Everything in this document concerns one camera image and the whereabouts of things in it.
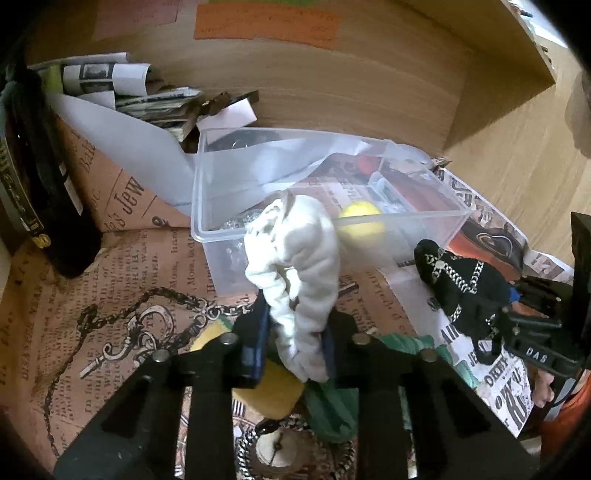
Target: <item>orange sticky note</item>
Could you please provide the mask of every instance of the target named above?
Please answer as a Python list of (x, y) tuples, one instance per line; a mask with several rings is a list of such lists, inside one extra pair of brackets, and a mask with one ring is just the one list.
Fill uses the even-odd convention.
[(132, 33), (177, 21), (179, 0), (100, 0), (93, 39)]
[(199, 4), (195, 39), (273, 38), (333, 49), (338, 17), (325, 10), (283, 4)]

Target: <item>white cloth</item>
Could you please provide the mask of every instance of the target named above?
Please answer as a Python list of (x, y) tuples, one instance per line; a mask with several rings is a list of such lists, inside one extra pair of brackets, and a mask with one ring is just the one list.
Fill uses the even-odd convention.
[(339, 242), (322, 204), (284, 192), (246, 226), (246, 277), (262, 289), (283, 364), (302, 382), (328, 380), (320, 334), (339, 292)]

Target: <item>metal bolt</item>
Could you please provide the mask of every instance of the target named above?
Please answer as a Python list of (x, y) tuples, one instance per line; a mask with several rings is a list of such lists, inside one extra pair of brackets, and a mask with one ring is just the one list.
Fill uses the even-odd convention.
[(161, 348), (160, 350), (156, 350), (154, 353), (152, 353), (152, 358), (155, 362), (161, 364), (170, 358), (170, 353), (168, 350)]
[(437, 352), (432, 348), (424, 348), (421, 350), (421, 358), (432, 364), (437, 361)]
[(226, 332), (220, 335), (220, 342), (224, 345), (234, 345), (238, 341), (238, 335), (232, 332)]
[(355, 345), (369, 345), (369, 343), (371, 342), (371, 337), (366, 333), (358, 332), (353, 334), (351, 340), (353, 340), (353, 343)]

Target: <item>wooden panel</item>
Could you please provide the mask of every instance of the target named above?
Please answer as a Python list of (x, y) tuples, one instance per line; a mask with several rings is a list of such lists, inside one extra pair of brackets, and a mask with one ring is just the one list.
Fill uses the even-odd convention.
[(447, 145), (451, 170), (497, 205), (535, 249), (572, 262), (570, 212), (591, 213), (591, 111), (572, 54), (550, 51), (556, 85), (484, 55), (467, 80)]
[(401, 0), (479, 50), (554, 83), (548, 58), (507, 0)]
[(259, 89), (258, 124), (331, 130), (443, 151), (472, 49), (389, 0), (330, 0), (335, 50), (275, 40), (194, 40), (196, 2), (175, 24), (93, 43), (96, 2), (64, 0), (40, 19), (31, 62), (128, 50), (164, 78), (208, 93)]

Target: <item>silver chain strap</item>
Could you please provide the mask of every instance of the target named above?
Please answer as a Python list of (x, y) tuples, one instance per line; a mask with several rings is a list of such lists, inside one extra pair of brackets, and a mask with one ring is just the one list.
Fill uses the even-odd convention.
[[(431, 279), (433, 284), (439, 280), (439, 276), (441, 272), (445, 272), (446, 275), (451, 279), (452, 282), (459, 288), (462, 293), (472, 293), (476, 295), (478, 292), (478, 279), (480, 279), (480, 274), (482, 273), (482, 269), (484, 268), (484, 262), (479, 260), (476, 262), (476, 266), (474, 267), (474, 272), (472, 273), (472, 278), (470, 278), (470, 284), (466, 283), (466, 280), (462, 278), (462, 276), (456, 272), (447, 262), (441, 259), (443, 254), (446, 251), (440, 248), (437, 251), (437, 257), (435, 255), (425, 254), (425, 260), (427, 261), (427, 265), (431, 265), (433, 267), (433, 272), (431, 273)], [(455, 255), (450, 254), (450, 258), (452, 260), (457, 260), (458, 257)], [(451, 322), (455, 322), (460, 315), (462, 314), (462, 307), (460, 304), (456, 307), (456, 310), (450, 315), (449, 319)]]

